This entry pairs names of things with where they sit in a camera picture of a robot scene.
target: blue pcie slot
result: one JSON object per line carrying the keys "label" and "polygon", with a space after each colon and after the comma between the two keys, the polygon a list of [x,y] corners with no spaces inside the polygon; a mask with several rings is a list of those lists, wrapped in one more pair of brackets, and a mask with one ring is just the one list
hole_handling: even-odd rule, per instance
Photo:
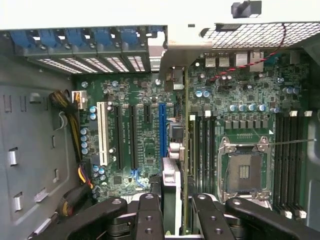
{"label": "blue pcie slot", "polygon": [[167,112],[166,104],[159,103],[160,157],[167,156]]}

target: motherboard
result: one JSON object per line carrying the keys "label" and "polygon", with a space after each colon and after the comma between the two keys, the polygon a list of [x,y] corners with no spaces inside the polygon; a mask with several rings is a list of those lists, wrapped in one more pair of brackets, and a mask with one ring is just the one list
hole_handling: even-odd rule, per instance
{"label": "motherboard", "polygon": [[309,62],[287,64],[286,57],[269,58],[261,70],[229,71],[228,58],[219,65],[218,57],[203,55],[183,73],[187,101],[183,87],[173,83],[178,87],[168,90],[170,78],[161,81],[156,73],[75,75],[72,97],[84,99],[78,106],[81,146],[93,197],[130,201],[150,191],[162,158],[183,166],[188,119],[183,154],[198,193],[221,203],[240,196],[284,214],[293,208],[299,217]]}

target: white pci slot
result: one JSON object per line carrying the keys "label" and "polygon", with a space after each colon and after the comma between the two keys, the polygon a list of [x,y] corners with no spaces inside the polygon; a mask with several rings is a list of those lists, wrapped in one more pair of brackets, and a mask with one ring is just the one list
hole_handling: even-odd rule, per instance
{"label": "white pci slot", "polygon": [[107,166],[109,163],[109,136],[108,136],[108,115],[107,103],[97,102],[98,136],[100,166]]}

